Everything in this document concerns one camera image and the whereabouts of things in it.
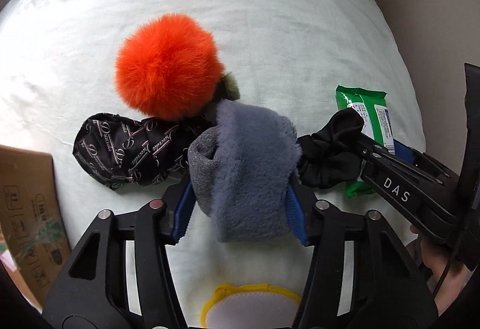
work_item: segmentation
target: white fabric surface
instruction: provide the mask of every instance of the white fabric surface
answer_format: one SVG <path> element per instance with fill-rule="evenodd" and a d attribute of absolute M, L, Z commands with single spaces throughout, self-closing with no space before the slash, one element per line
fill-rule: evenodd
<path fill-rule="evenodd" d="M 299 135 L 319 130 L 337 111 L 338 84 L 361 86 L 387 92 L 394 136 L 424 149 L 409 74 L 374 0 L 12 0 L 0 14 L 0 143 L 52 154 L 72 244 L 101 209 L 135 211 L 165 190 L 163 184 L 110 191 L 82 171 L 71 151 L 94 113 L 141 118 L 114 92 L 115 56 L 140 24 L 166 12 L 186 13 L 212 31 L 241 101 L 288 116 Z M 346 211 L 376 208 L 403 240 L 411 239 L 407 222 L 377 196 L 344 200 L 343 187 L 319 196 Z M 219 244 L 196 208 L 169 257 L 184 313 L 196 326 L 221 283 L 269 283 L 301 295 L 311 250 L 293 237 Z"/>

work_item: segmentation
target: beige wall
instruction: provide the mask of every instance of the beige wall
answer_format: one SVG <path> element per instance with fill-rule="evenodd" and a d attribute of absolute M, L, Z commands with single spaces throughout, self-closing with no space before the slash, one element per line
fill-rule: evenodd
<path fill-rule="evenodd" d="M 459 173 L 467 133 L 463 64 L 480 66 L 480 0 L 376 1 L 409 69 L 427 152 Z"/>

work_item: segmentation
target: black cable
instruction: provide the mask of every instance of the black cable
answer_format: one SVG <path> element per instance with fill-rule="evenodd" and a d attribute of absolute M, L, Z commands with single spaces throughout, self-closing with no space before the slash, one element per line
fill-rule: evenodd
<path fill-rule="evenodd" d="M 457 253 L 458 253 L 458 250 L 460 248 L 460 244 L 462 243 L 463 235 L 464 235 L 464 232 L 465 232 L 466 228 L 467 228 L 467 223 L 465 221 L 464 224 L 463 224 L 462 231 L 458 235 L 457 242 L 455 243 L 455 247 L 452 250 L 452 254 L 450 255 L 450 257 L 448 259 L 447 265 L 445 266 L 445 269 L 443 270 L 442 275 L 440 276 L 440 279 L 438 279 L 438 282 L 435 286 L 435 289 L 433 290 L 433 297 L 434 298 L 437 296 L 438 292 L 440 291 L 440 287 L 442 286 L 443 281 L 447 277 L 448 271 L 450 270 L 450 267 L 452 267 L 452 263 L 455 260 L 455 257 L 457 256 Z"/>

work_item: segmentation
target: black silk fabric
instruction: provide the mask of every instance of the black silk fabric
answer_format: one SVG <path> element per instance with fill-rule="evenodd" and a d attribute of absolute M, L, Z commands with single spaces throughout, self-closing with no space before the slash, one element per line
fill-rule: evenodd
<path fill-rule="evenodd" d="M 325 189 L 356 179 L 362 159 L 350 150 L 363 125 L 358 112 L 347 108 L 333 115 L 322 130 L 299 137 L 297 142 L 302 156 L 298 162 L 298 174 L 301 182 Z"/>
<path fill-rule="evenodd" d="M 190 144 L 212 124 L 203 117 L 179 123 L 100 113 L 78 132 L 73 155 L 85 172 L 115 190 L 126 183 L 157 184 L 188 167 Z"/>

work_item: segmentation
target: blue gripper pad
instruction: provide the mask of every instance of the blue gripper pad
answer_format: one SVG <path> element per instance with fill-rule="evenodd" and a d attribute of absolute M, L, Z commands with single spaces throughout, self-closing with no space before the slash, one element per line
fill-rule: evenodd
<path fill-rule="evenodd" d="M 291 184 L 286 188 L 285 212 L 293 235 L 306 247 L 308 245 L 308 233 L 305 213 Z"/>
<path fill-rule="evenodd" d="M 190 179 L 183 190 L 181 198 L 175 208 L 173 216 L 173 229 L 171 232 L 171 238 L 176 244 L 187 232 L 188 223 L 190 222 L 191 213 L 195 206 L 195 193 L 191 185 Z"/>
<path fill-rule="evenodd" d="M 396 139 L 393 140 L 393 145 L 395 147 L 395 155 L 397 157 L 404 160 L 405 162 L 408 162 L 409 164 L 413 164 L 413 162 L 415 161 L 415 157 L 408 146 L 405 146 L 403 143 L 397 141 Z"/>

